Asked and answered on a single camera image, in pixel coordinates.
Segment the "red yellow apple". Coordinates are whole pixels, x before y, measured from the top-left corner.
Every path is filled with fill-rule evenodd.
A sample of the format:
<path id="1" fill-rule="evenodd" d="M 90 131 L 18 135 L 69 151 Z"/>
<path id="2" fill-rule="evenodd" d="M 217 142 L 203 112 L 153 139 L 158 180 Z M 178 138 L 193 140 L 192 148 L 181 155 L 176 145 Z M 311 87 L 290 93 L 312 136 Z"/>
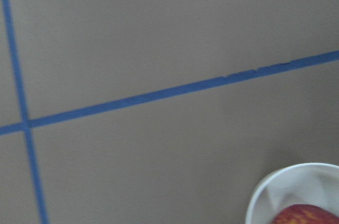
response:
<path id="1" fill-rule="evenodd" d="M 280 211 L 271 223 L 338 224 L 338 216 L 314 205 L 295 204 Z"/>

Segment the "white bowl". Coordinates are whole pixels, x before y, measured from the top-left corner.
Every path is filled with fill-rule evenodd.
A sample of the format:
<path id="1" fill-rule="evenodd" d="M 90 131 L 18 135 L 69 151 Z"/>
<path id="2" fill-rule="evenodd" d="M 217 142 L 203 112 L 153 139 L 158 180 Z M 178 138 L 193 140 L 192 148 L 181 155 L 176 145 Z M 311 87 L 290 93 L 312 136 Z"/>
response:
<path id="1" fill-rule="evenodd" d="M 245 223 L 271 223 L 283 209 L 307 204 L 338 215 L 338 166 L 302 163 L 263 178 L 249 201 Z"/>

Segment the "brown paper table cover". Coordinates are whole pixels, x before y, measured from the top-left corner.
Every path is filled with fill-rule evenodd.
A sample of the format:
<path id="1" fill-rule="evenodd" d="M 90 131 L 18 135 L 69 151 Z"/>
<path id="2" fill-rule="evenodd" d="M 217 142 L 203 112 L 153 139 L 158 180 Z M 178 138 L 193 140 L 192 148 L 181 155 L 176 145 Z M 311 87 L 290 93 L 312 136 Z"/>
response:
<path id="1" fill-rule="evenodd" d="M 243 223 L 338 164 L 338 0 L 1 0 L 1 223 Z"/>

